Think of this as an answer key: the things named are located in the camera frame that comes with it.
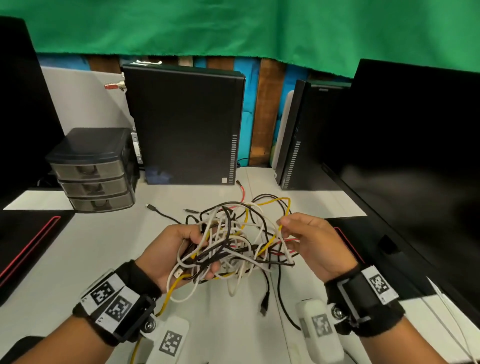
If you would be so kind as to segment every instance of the hand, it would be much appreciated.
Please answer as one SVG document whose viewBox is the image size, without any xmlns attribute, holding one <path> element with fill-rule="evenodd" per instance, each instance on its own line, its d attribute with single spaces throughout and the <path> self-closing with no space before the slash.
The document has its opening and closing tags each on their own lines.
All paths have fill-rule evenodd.
<svg viewBox="0 0 480 364">
<path fill-rule="evenodd" d="M 168 275 L 177 263 L 177 252 L 180 246 L 180 255 L 188 246 L 187 239 L 190 239 L 194 244 L 200 244 L 202 234 L 198 225 L 169 225 L 135 261 L 138 267 L 160 287 L 162 293 L 167 291 Z M 213 263 L 205 279 L 212 279 L 214 272 L 218 272 L 219 269 L 220 263 Z M 188 282 L 181 280 L 178 282 L 177 288 Z"/>
<path fill-rule="evenodd" d="M 282 217 L 277 224 L 283 225 L 284 238 L 293 235 L 300 240 L 287 242 L 287 247 L 297 251 L 324 283 L 358 264 L 332 225 L 322 218 L 296 212 Z"/>
</svg>

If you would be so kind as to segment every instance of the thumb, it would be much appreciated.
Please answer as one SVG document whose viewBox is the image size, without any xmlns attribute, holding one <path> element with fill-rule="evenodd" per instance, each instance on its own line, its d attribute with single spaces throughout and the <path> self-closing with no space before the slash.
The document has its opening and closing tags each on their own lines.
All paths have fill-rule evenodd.
<svg viewBox="0 0 480 364">
<path fill-rule="evenodd" d="M 318 227 L 305 224 L 288 216 L 282 217 L 280 223 L 292 234 L 302 235 L 307 239 L 314 239 L 318 233 Z"/>
</svg>

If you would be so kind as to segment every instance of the metal screw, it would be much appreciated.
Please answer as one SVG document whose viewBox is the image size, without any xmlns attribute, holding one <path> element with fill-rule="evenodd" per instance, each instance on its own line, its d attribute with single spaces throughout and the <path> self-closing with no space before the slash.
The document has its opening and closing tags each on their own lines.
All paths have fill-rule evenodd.
<svg viewBox="0 0 480 364">
<path fill-rule="evenodd" d="M 145 322 L 144 332 L 146 332 L 147 334 L 152 332 L 153 330 L 155 330 L 155 326 L 155 321 L 151 317 L 149 317 L 148 321 Z"/>
<path fill-rule="evenodd" d="M 337 320 L 341 320 L 342 318 L 345 317 L 345 314 L 342 312 L 340 308 L 337 306 L 332 307 L 332 316 L 336 318 Z"/>
</svg>

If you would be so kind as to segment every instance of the green curtain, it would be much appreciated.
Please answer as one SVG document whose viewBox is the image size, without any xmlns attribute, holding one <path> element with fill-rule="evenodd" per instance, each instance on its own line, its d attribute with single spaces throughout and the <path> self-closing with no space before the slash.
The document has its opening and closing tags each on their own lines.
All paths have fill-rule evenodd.
<svg viewBox="0 0 480 364">
<path fill-rule="evenodd" d="M 256 56 L 350 77 L 360 58 L 480 71 L 479 0 L 0 0 L 0 14 L 24 18 L 38 52 Z"/>
</svg>

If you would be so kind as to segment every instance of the cable plug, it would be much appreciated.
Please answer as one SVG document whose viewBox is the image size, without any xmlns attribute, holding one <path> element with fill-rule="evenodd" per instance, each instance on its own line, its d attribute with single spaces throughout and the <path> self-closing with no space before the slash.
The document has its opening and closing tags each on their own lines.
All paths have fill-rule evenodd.
<svg viewBox="0 0 480 364">
<path fill-rule="evenodd" d="M 268 299 L 270 297 L 270 292 L 267 292 L 265 294 L 264 299 L 262 300 L 262 303 L 260 304 L 260 313 L 262 314 L 263 317 L 266 316 L 267 311 L 268 311 Z"/>
</svg>

